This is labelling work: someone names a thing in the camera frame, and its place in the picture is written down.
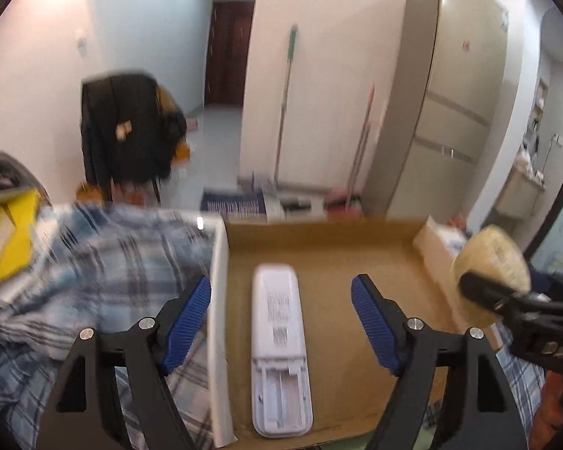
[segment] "mop handle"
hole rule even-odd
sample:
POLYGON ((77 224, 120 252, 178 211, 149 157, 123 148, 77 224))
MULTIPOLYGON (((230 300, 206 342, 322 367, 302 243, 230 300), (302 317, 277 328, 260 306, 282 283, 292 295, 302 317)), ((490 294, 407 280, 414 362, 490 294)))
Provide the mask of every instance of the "mop handle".
POLYGON ((375 85, 371 88, 371 93, 369 94, 369 101, 367 103, 367 112, 365 113, 365 121, 363 122, 363 127, 361 128, 361 137, 359 138, 357 153, 355 154, 355 159, 354 162, 352 163, 351 175, 348 179, 348 195, 346 198, 346 208, 349 208, 350 204, 352 203, 352 195, 354 193, 355 184, 357 182, 358 174, 361 170, 363 157, 365 156, 365 148, 367 147, 367 142, 369 140, 369 131, 370 131, 369 119, 371 117, 371 109, 373 108, 374 99, 375 99, 375 85))
POLYGON ((277 179, 280 172, 280 158, 282 156, 282 139, 283 139, 283 129, 286 123, 286 112, 288 111, 288 92, 290 91, 290 76, 292 74, 292 63, 294 62, 294 50, 296 49, 296 37, 298 33, 298 26, 293 25, 290 30, 290 43, 288 45, 288 66, 286 68, 286 83, 283 91, 283 101, 281 102, 281 118, 280 127, 277 134, 277 150, 275 153, 275 173, 273 175, 273 181, 275 184, 275 189, 277 189, 277 179))

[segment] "floor mat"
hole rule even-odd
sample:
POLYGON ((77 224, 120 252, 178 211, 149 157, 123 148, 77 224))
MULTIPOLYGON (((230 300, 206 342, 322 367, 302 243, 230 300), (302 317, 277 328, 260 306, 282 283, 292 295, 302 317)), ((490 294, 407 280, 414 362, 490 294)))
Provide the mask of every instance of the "floor mat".
POLYGON ((262 192, 222 194, 205 191, 200 202, 200 211, 238 218, 255 218, 267 213, 262 192))

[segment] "plaid fabric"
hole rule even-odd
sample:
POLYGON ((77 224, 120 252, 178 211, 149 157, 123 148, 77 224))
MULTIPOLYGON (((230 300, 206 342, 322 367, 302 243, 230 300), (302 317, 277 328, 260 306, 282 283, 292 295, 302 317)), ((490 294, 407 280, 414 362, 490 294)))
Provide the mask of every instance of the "plaid fabric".
MULTIPOLYGON (((529 439, 534 415, 541 402, 540 392, 545 384, 545 372, 541 367, 511 355, 508 345, 511 345, 513 337, 510 331, 502 323, 495 326, 504 343, 504 347, 497 353, 497 359, 507 376, 526 437, 529 439)), ((423 419, 424 428, 433 428, 438 424, 441 406, 442 401, 428 406, 423 419)))
MULTIPOLYGON (((199 273, 208 274, 212 240, 178 213, 128 206, 76 206, 59 216, 59 233, 0 312, 0 416, 24 449, 32 449, 39 419, 62 361, 85 327, 129 329, 155 316, 199 273)), ((132 445, 146 448, 134 416, 126 371, 117 385, 132 445)), ((167 378, 173 399, 199 449, 212 447, 206 331, 182 367, 167 378)))

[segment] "black object on floor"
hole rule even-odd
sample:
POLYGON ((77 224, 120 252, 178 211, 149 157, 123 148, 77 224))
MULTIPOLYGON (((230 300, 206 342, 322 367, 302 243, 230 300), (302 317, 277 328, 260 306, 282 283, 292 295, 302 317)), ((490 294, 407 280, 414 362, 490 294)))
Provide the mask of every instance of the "black object on floor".
POLYGON ((200 202, 200 211, 215 213, 223 217, 255 218, 267 213, 262 192, 249 194, 221 194, 205 191, 200 202))
POLYGON ((286 213, 295 211, 311 211, 313 206, 308 200, 300 200, 298 198, 280 199, 280 204, 286 213))
POLYGON ((39 180, 14 157, 0 151, 0 193, 21 192, 28 188, 36 188, 48 203, 48 193, 39 180))

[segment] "doorway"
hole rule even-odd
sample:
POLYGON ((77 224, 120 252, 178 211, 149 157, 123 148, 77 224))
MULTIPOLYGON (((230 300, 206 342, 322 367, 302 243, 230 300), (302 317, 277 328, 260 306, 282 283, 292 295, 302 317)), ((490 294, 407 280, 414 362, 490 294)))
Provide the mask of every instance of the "doorway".
POLYGON ((206 58, 206 105, 244 104, 254 1, 213 3, 206 58))

